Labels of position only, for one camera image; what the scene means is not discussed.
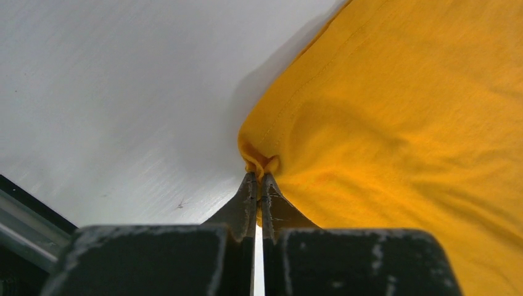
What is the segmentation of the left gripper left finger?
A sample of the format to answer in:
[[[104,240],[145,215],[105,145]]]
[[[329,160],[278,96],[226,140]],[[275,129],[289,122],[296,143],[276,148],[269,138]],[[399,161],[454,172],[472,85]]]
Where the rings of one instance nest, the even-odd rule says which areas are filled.
[[[253,173],[202,224],[77,229],[42,295],[252,295]]]

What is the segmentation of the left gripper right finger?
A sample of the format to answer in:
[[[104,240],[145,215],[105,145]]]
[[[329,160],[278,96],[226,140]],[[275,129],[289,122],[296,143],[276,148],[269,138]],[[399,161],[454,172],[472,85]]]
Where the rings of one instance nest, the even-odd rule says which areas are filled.
[[[408,228],[320,228],[261,184],[267,295],[461,295],[446,253]]]

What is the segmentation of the yellow t shirt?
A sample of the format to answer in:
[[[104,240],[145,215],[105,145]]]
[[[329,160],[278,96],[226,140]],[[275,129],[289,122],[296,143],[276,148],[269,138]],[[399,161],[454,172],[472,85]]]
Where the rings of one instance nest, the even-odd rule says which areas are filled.
[[[522,2],[350,1],[237,139],[324,228],[418,228],[466,295],[522,294]]]

